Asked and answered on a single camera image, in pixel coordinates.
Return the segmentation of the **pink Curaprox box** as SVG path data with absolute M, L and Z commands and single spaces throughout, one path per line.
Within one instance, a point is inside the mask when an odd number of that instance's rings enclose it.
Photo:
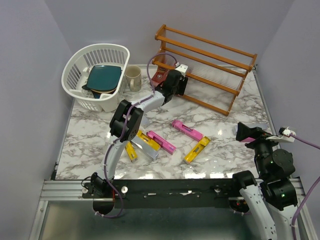
M 185 134 L 186 136 L 192 138 L 195 141 L 200 141 L 203 138 L 203 134 L 200 133 L 199 131 L 193 129 L 193 128 L 189 128 L 188 126 L 184 125 L 182 121 L 175 119 L 172 122 L 172 126 L 180 131 L 181 133 Z
M 256 139 L 255 138 L 253 138 L 253 137 L 247 137 L 247 138 L 245 138 L 244 140 L 242 140 L 241 142 L 242 143 L 245 143 L 245 144 L 249 144 L 249 143 L 251 143 L 251 142 L 253 142 L 253 141 L 255 141 Z
M 163 137 L 161 137 L 160 135 L 158 135 L 152 130 L 147 132 L 147 136 L 153 139 L 156 143 L 158 143 L 161 146 L 161 148 L 163 148 L 167 153 L 171 155 L 174 154 L 176 147 L 173 144 L 171 144 L 169 141 L 167 141 L 166 139 L 164 139 Z

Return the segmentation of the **red Muesrgtei toothpaste box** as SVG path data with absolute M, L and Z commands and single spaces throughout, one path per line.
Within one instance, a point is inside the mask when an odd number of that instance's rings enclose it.
M 186 90 L 186 86 L 188 83 L 189 78 L 186 76 L 181 76 L 178 84 L 177 84 L 177 90 L 175 92 L 175 95 L 183 96 Z

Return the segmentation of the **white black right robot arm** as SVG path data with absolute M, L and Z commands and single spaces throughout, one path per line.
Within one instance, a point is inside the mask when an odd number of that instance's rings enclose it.
M 273 149 L 279 143 L 292 143 L 296 133 L 282 127 L 279 135 L 273 135 L 260 127 L 238 123 L 236 140 L 254 150 L 254 163 L 261 183 L 249 170 L 233 174 L 230 191 L 242 196 L 253 216 L 261 239 L 299 240 L 299 227 L 294 214 L 298 209 L 297 192 L 290 181 L 296 168 L 292 153 L 282 148 Z

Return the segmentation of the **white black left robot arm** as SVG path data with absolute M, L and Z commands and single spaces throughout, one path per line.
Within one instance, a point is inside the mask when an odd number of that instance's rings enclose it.
M 116 166 L 129 141 L 138 133 L 143 115 L 168 103 L 173 96 L 183 95 L 188 82 L 188 67 L 180 65 L 169 70 L 166 79 L 158 84 L 154 91 L 135 102 L 122 100 L 109 124 L 110 139 L 102 161 L 102 173 L 95 172 L 90 177 L 93 191 L 101 198 L 116 192 L 112 185 Z

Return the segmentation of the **orange wooden shelf rack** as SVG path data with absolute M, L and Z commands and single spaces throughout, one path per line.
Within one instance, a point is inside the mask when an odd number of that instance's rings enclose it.
M 173 70 L 176 63 L 188 66 L 182 98 L 228 116 L 258 55 L 165 24 L 154 38 L 160 42 L 152 60 L 157 71 Z

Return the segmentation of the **beige ceramic mug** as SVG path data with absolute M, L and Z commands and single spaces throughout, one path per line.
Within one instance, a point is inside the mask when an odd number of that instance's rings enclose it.
M 125 72 L 125 79 L 132 92 L 139 92 L 142 88 L 142 71 L 137 65 L 129 65 Z

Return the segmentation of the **yellow Curaprox box right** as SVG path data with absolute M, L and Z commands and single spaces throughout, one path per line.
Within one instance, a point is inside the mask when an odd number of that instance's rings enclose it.
M 189 164 L 191 163 L 200 152 L 210 143 L 210 139 L 204 136 L 195 147 L 184 157 L 184 160 Z

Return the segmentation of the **yellow curaprox box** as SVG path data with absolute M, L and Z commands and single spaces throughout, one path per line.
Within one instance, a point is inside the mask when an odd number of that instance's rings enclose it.
M 139 130 L 137 132 L 137 136 L 155 151 L 159 151 L 159 149 L 161 148 L 161 146 L 155 140 L 144 134 L 142 130 Z
M 204 136 L 195 147 L 184 157 L 184 160 L 189 164 L 191 163 L 200 152 L 210 143 L 210 139 Z
M 126 144 L 125 151 L 132 163 L 138 159 L 138 155 L 130 141 Z

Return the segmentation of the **yellow Curaprox box centre left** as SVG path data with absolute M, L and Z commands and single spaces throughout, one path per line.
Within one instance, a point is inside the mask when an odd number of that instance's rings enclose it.
M 155 140 L 144 134 L 142 130 L 139 130 L 137 132 L 137 136 L 155 151 L 159 151 L 159 149 L 161 148 L 161 146 Z

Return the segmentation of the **teal square plate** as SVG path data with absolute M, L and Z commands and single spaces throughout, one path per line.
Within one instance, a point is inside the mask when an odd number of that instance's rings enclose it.
M 87 87 L 98 91 L 113 90 L 118 86 L 122 69 L 119 66 L 95 65 L 87 78 Z

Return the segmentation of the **yellow Curaprox box far left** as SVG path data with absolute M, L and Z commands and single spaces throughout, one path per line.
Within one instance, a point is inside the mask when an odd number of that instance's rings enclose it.
M 126 144 L 125 151 L 132 163 L 138 159 L 138 155 L 130 141 Z

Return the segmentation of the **white plastic dish basket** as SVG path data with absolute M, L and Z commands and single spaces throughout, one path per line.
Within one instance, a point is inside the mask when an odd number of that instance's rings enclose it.
M 97 43 L 83 47 L 64 67 L 62 88 L 85 109 L 111 112 L 126 87 L 129 59 L 130 51 L 122 45 Z

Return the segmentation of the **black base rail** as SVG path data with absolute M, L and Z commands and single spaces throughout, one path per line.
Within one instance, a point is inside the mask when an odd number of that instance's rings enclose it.
M 226 208 L 247 213 L 249 206 L 231 178 L 115 179 L 84 183 L 82 197 L 103 210 L 155 208 Z

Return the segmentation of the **aluminium frame rail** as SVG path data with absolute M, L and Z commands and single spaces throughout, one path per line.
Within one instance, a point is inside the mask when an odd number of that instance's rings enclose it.
M 94 203 L 92 198 L 83 198 L 82 189 L 90 179 L 79 180 L 49 180 L 45 181 L 39 198 L 39 208 L 44 207 L 50 201 L 80 201 L 88 200 Z

